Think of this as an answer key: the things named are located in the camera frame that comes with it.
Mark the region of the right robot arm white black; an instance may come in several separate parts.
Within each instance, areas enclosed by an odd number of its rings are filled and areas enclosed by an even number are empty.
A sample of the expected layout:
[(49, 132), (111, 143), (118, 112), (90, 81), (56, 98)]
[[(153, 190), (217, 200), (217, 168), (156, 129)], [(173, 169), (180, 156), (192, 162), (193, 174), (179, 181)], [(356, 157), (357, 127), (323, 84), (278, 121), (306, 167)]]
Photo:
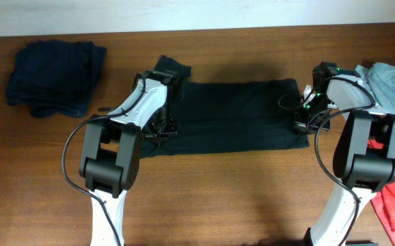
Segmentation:
[(395, 181), (395, 114), (380, 106), (364, 87), (361, 75), (321, 62), (312, 71), (294, 111), (294, 129), (314, 135), (319, 151), (321, 131), (337, 116), (346, 120), (333, 154), (333, 169), (324, 168), (335, 186), (320, 219), (307, 229), (303, 245), (346, 245), (364, 206)]

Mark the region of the black Nike t-shirt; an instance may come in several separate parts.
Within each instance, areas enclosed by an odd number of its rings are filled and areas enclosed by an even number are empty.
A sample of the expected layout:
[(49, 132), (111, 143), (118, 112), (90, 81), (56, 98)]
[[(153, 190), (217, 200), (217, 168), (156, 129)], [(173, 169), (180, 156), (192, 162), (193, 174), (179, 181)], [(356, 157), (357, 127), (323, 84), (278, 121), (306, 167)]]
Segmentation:
[(141, 157), (213, 154), (250, 150), (307, 148), (306, 135), (293, 127), (287, 108), (299, 94), (294, 79), (246, 83), (194, 83), (191, 67), (161, 56), (154, 69), (172, 70), (184, 78), (171, 104), (175, 136), (161, 144), (143, 141)]

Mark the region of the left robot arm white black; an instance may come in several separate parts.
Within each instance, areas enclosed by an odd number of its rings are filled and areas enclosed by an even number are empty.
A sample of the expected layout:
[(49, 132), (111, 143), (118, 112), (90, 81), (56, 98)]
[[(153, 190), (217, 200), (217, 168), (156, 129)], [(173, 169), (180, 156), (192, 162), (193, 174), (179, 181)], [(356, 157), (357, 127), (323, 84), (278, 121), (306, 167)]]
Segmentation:
[(85, 130), (79, 175), (92, 199), (91, 245), (124, 245), (124, 203), (139, 171), (143, 141), (160, 146), (177, 135), (170, 105), (182, 76), (147, 70), (135, 76), (130, 96)]

